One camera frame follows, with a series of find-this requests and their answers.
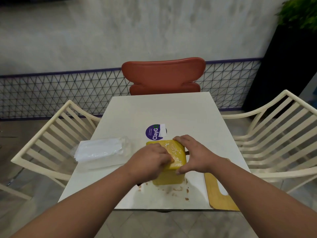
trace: yellow box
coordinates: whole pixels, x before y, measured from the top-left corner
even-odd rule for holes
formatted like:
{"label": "yellow box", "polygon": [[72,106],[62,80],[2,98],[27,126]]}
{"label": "yellow box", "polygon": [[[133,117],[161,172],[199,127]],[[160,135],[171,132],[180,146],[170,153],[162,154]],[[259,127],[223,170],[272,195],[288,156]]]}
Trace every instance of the yellow box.
{"label": "yellow box", "polygon": [[184,180],[184,175],[176,175],[175,171],[182,165],[186,164],[185,147],[175,140],[158,140],[149,141],[146,143],[154,144],[159,143],[161,146],[166,148],[168,153],[174,159],[174,162],[164,167],[163,172],[158,176],[156,180],[153,180],[154,185],[170,185],[170,184],[181,184]]}

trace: white table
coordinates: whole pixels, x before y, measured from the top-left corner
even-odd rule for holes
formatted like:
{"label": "white table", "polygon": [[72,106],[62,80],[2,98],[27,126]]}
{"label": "white table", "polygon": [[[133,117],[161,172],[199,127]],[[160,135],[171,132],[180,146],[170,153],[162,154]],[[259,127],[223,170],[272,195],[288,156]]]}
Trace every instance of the white table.
{"label": "white table", "polygon": [[[128,136],[137,150],[150,141],[145,131],[153,124],[166,124],[165,140],[189,134],[217,155],[229,158],[249,171],[208,92],[113,97],[91,139]],[[118,167],[83,171],[81,164],[78,164],[60,201],[100,180]],[[191,171],[185,178],[187,184],[184,181],[180,185],[157,187],[148,182],[142,184],[141,191],[135,186],[115,209],[211,209],[204,175]]]}

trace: purple sticker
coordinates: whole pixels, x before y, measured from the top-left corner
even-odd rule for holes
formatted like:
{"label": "purple sticker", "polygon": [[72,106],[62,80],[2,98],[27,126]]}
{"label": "purple sticker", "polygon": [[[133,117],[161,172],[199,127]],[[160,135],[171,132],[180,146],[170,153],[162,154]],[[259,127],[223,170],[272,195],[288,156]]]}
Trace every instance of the purple sticker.
{"label": "purple sticker", "polygon": [[160,124],[153,124],[150,127],[146,129],[145,135],[150,140],[160,140],[163,139],[163,137],[160,137],[160,130],[161,130]]}

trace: cutting board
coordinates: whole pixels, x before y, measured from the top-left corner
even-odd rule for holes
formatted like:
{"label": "cutting board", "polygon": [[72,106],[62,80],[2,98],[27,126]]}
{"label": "cutting board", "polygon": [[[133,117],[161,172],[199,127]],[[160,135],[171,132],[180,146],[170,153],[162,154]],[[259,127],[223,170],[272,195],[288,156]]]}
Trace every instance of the cutting board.
{"label": "cutting board", "polygon": [[204,175],[210,206],[214,209],[240,211],[230,196],[220,193],[216,177],[210,173]]}

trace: person's left hand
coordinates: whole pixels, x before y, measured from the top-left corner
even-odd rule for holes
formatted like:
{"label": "person's left hand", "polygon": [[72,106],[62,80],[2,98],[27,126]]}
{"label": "person's left hand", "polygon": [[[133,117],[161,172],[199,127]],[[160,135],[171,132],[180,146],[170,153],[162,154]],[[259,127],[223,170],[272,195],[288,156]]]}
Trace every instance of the person's left hand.
{"label": "person's left hand", "polygon": [[136,184],[156,179],[173,158],[159,143],[139,149],[124,165]]}

